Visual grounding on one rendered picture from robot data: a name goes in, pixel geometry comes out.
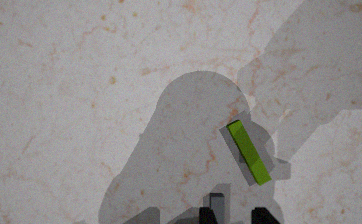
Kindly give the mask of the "lime green rod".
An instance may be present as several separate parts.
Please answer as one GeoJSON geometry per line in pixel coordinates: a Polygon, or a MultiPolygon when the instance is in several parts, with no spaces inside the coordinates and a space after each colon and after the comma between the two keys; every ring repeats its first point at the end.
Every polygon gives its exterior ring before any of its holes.
{"type": "Polygon", "coordinates": [[[260,186],[271,180],[260,156],[240,120],[226,125],[255,182],[260,186]]]}

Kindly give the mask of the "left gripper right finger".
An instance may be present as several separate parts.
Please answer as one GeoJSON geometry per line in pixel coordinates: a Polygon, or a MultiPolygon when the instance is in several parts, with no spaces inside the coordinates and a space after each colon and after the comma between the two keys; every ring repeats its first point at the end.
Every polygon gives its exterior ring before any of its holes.
{"type": "Polygon", "coordinates": [[[255,209],[251,211],[251,224],[280,223],[265,207],[255,207],[255,209]]]}

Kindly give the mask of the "grey rectangular rod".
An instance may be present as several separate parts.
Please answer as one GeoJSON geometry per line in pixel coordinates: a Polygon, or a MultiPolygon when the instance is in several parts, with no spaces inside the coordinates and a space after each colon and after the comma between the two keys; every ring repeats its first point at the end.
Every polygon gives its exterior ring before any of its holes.
{"type": "Polygon", "coordinates": [[[213,210],[218,224],[224,224],[225,197],[223,193],[209,193],[209,209],[213,210]]]}

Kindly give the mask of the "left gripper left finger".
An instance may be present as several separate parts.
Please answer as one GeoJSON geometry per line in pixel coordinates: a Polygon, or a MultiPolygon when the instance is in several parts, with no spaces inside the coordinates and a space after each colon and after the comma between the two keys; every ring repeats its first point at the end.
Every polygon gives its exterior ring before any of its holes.
{"type": "Polygon", "coordinates": [[[213,210],[210,210],[209,207],[200,207],[199,224],[218,224],[213,210]]]}

